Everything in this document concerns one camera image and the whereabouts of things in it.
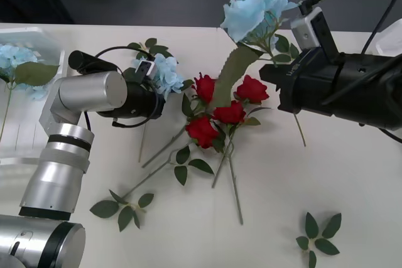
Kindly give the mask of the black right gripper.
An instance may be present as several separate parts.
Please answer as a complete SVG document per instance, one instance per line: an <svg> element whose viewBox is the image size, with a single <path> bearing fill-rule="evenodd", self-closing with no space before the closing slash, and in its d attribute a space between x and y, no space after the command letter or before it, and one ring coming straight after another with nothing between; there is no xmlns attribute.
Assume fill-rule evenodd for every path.
<svg viewBox="0 0 402 268"><path fill-rule="evenodd" d="M265 64L259 70L261 80L280 91L279 110L298 114L301 110L331 116L323 105L329 96L338 67L329 62L321 48L303 51L290 65Z"/></svg>

